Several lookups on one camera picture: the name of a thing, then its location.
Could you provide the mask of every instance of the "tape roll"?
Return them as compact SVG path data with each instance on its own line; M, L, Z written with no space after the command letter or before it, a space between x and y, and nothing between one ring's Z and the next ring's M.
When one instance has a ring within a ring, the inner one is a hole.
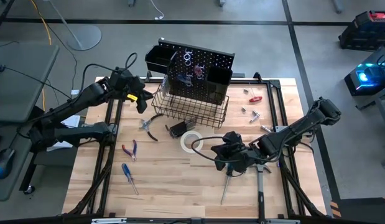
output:
M182 136L181 136L181 140L180 140L180 144L181 144L181 148L185 151L185 152L188 152L188 153L195 153L192 149L188 148L186 145L185 145L185 140L187 137L190 137L190 136L196 136L197 138L202 138L202 135L197 132L197 131L187 131L186 133L184 133ZM199 141L199 145L198 147L195 148L196 151L199 151L201 150L203 147L203 141Z

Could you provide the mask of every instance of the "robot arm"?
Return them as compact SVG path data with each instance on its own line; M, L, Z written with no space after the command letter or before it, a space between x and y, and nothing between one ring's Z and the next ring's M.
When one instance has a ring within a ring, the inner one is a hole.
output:
M68 128L61 121L85 108L98 106L111 99L136 101L138 112L143 113L147 108L146 100L153 98L144 88L145 84L138 76L133 76L129 70L117 68L110 78L104 77L86 87L76 98L42 114L28 133L30 140L37 150L53 146L57 141L67 141L77 146L83 138L111 143L117 131L114 124L108 126L100 122L89 127Z
M213 146L211 150L217 154L215 159L230 161L235 171L244 172L253 164L265 164L279 158L285 145L298 145L303 133L319 124L335 124L340 119L340 114L330 100L320 98L303 118L278 133L265 134L245 146L241 136L232 131L223 136L223 145ZM216 168L222 170L224 162L216 161Z

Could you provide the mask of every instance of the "blue-handled pliers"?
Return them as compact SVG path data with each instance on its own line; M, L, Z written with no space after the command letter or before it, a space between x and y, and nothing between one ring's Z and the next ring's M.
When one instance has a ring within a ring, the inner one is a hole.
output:
M135 162L135 161L137 160L137 157L136 157L136 155L137 155L137 142L136 142L136 140L133 139L133 140L132 140L132 143L133 143L133 149L132 149L132 152L128 151L128 150L126 149L126 147L124 147L124 145L122 145L122 149L123 149L123 151L124 151L127 155L129 155L129 156L131 157L132 161Z

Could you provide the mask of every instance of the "wooden table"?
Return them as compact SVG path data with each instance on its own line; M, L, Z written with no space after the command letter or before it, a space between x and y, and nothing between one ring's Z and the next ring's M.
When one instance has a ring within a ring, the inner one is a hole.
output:
M291 124L304 115L296 82L293 78L282 78L280 81L288 122ZM256 96L263 96L262 101L256 105L247 105L246 102L251 95L245 95L243 88L252 88ZM157 84L146 86L146 90L151 92L156 89ZM230 96L230 102L222 128L197 126L196 131L203 136L222 136L228 131L236 131L242 135L243 141L247 144L265 134L260 125L272 126L267 90L264 85L230 85L227 94ZM225 170L217 171L212 161L181 149L180 140L172 139L164 127L165 124L168 126L177 124L179 120L161 117L150 125L151 133L159 142L149 138L145 131L139 131L140 119L149 119L155 115L151 101L148 104L149 107L144 114L138 114L135 103L129 101L124 103L105 213L116 212L117 217L134 218L257 218L257 170L249 168L241 177L231 178L224 204L220 205L226 179ZM245 114L241 112L242 106L247 109ZM89 108L86 123L103 121L106 107L107 105L103 104ZM277 117L280 120L277 103L276 107ZM112 118L116 111L116 102L113 108ZM257 110L261 116L259 120L249 124L252 110ZM132 148L133 139L138 145L136 162L131 162L131 158L121 149L122 144ZM222 144L222 141L220 139L205 141L201 152L215 157L215 153L210 151L210 147L215 144ZM86 144L79 148L63 212L73 209L90 188L97 152L97 143ZM299 145L295 160L304 192L317 208L325 213L311 150ZM124 162L131 170L139 195L134 194L122 172L121 164ZM286 216L281 172L275 163L268 163L268 166L272 173L264 173L266 218L276 218L280 213ZM290 189L294 210L297 212L295 194L291 186Z

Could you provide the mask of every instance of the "concrete floor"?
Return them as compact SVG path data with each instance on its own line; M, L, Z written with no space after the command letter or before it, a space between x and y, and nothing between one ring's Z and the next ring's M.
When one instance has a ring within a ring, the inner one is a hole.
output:
M137 0L129 8L126 0L53 0L67 19L145 19L158 16L148 0ZM224 8L216 1L207 0L156 0L157 6L168 20L219 20L219 21L286 21L281 0L227 0ZM385 0L343 0L345 11L336 14L331 0L288 0L294 21L351 22L367 10L385 11ZM43 16L58 19L48 2L37 1ZM37 18L28 1L16 1L8 17ZM77 29L79 24L72 24ZM131 52L139 59L131 67L133 74L145 76L146 52L157 39L197 45L236 54L233 71L251 77L259 72L268 78L296 78L300 100L307 110L302 79L287 26L237 26L237 25L149 25L149 24L100 24L103 38L99 45L86 52L73 52L78 60L75 86L80 86L85 65L100 63L108 67L122 66ZM62 24L51 24L62 40L69 38ZM323 133L335 173L341 198L385 197L385 126L375 108L358 111L343 82L343 77L359 64L370 52L342 50L338 46L340 26L295 26L300 51L307 71L314 99L319 96L331 99L341 112L341 121L332 127L324 127ZM69 52L52 35L53 43L60 46L49 79L57 88L69 93L74 61ZM3 23L0 28L0 44L19 42L47 43L42 24ZM90 84L98 75L109 75L100 68L92 68L86 74ZM65 97L58 95L60 101ZM46 90L47 107L57 105L53 91ZM316 143L315 162L322 192L329 213L331 196L322 159ZM43 217L62 211L67 185L72 172L69 167L40 167L34 185L38 188L32 196L14 191L8 202L0 202L0 220L8 218ZM12 206L20 209L11 213Z

